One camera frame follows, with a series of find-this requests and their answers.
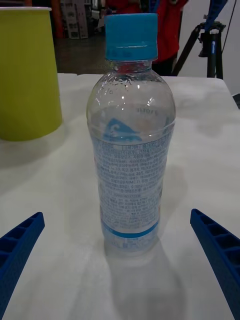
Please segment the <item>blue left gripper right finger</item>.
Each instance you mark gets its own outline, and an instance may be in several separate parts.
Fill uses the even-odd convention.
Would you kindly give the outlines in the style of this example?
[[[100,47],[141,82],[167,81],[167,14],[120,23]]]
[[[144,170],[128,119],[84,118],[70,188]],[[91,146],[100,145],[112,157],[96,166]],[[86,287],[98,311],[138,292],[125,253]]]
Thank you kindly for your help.
[[[190,225],[211,265],[235,320],[240,319],[240,239],[194,208]]]

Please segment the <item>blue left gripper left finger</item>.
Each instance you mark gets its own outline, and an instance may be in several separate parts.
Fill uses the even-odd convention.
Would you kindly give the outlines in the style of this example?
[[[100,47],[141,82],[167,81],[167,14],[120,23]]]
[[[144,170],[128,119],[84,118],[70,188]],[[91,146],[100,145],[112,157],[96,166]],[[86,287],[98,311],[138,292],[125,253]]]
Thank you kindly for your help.
[[[43,213],[37,212],[0,238],[0,319],[44,228]]]

